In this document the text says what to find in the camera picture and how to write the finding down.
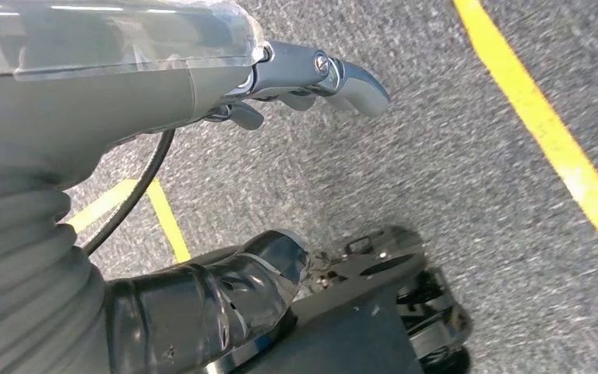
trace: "gray plastic housing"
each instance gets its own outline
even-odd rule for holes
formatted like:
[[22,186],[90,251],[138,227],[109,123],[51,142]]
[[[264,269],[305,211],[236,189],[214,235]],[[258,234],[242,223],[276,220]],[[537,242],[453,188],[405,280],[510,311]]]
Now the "gray plastic housing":
[[[70,19],[107,20],[107,24],[113,17],[104,12],[120,12],[88,9],[91,7],[83,2],[58,3],[65,9],[52,9],[48,2],[0,2],[0,12],[18,13],[0,19],[22,18],[34,11],[50,16],[46,22],[53,24],[53,30],[63,25],[56,22],[56,11],[71,12]],[[151,3],[127,1],[112,7],[122,8],[122,16],[130,20],[176,16],[182,21],[181,15],[186,13],[186,9],[147,12]],[[298,289],[305,252],[287,235],[277,233],[276,241],[253,241],[250,251],[212,267],[180,266],[109,284],[75,247],[72,227],[58,224],[70,207],[62,190],[90,176],[107,150],[140,133],[199,120],[251,73],[257,39],[237,41],[233,34],[219,32],[255,26],[245,13],[222,17],[228,13],[218,7],[232,2],[154,3],[166,6],[158,10],[167,11],[175,10],[170,4],[215,6],[201,13],[204,24],[200,30],[211,33],[185,35],[200,35],[204,45],[216,46],[205,50],[214,58],[199,56],[202,63],[195,63],[192,56],[185,55],[171,64],[155,65],[160,61],[151,58],[145,64],[121,66],[135,69],[116,69],[101,64],[107,61],[101,58],[90,65],[80,53],[73,67],[42,58],[38,61],[49,62],[38,66],[43,69],[19,69],[0,60],[0,373],[190,369],[271,328]],[[37,20],[44,25],[44,17]],[[159,27],[167,23],[163,18],[152,20]],[[12,36],[17,31],[0,28],[0,35]],[[167,36],[170,41],[183,37]],[[53,34],[46,37],[54,39]],[[91,38],[100,45],[95,30],[76,36],[82,43]],[[11,46],[6,39],[0,39],[1,52]],[[223,59],[230,49],[218,48],[220,45],[239,48],[241,58]],[[80,51],[71,47],[40,44],[37,50],[26,48],[22,55],[39,58],[45,56],[40,51],[51,53],[59,48]],[[40,54],[32,56],[33,51]],[[294,269],[294,275],[281,275],[279,268]],[[256,284],[247,274],[265,281]],[[229,289],[220,283],[224,277],[238,281],[240,287]],[[182,307],[169,309],[171,300]],[[233,312],[233,305],[241,309],[239,315]],[[165,323],[175,323],[174,334],[161,333],[171,330]],[[206,342],[205,337],[218,338]]]

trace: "gray carpet floor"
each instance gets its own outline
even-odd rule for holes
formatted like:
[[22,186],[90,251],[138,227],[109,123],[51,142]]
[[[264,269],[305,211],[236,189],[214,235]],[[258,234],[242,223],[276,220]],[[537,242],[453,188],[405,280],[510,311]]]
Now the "gray carpet floor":
[[[471,48],[449,0],[245,0],[268,37],[370,68],[369,119],[258,105],[266,123],[180,130],[160,180],[192,254],[289,228],[311,250],[381,224],[426,239],[475,321],[474,373],[598,373],[598,234]],[[598,167],[598,2],[483,1]],[[73,213],[136,178],[157,139],[108,154]],[[82,233],[85,239],[98,221]],[[144,199],[95,256],[107,277],[174,257]]]

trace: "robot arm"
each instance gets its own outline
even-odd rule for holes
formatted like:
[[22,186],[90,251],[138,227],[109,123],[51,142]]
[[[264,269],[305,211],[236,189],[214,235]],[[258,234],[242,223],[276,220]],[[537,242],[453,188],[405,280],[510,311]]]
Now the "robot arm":
[[317,96],[366,115],[388,105],[362,68],[266,43],[228,0],[0,2],[0,372],[180,372],[272,328],[307,264],[291,235],[107,283],[57,224],[62,190],[137,134],[255,129],[242,100],[305,110]]

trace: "black cable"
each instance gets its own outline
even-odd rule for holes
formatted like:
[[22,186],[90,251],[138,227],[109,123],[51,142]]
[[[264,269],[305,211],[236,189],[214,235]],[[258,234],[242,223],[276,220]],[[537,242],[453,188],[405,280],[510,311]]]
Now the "black cable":
[[150,183],[153,182],[157,172],[161,168],[161,164],[164,162],[166,154],[171,148],[174,136],[174,129],[166,130],[162,133],[159,143],[157,144],[157,149],[155,150],[154,155],[150,158],[146,170],[143,171],[141,178],[136,183],[136,186],[134,186],[132,194],[129,195],[122,205],[120,205],[118,210],[109,217],[109,221],[107,221],[107,223],[104,224],[104,226],[83,246],[83,251],[88,256],[92,255],[100,245],[113,234],[115,229],[120,226],[122,221],[124,221],[128,214],[132,212],[134,206],[141,200],[141,197],[146,193]]

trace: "black wheel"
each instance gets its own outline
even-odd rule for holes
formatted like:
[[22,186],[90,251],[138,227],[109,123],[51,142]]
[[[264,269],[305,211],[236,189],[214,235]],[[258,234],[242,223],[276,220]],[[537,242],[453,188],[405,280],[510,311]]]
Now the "black wheel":
[[466,348],[453,353],[438,364],[424,368],[425,374],[468,374],[471,369],[471,357]]

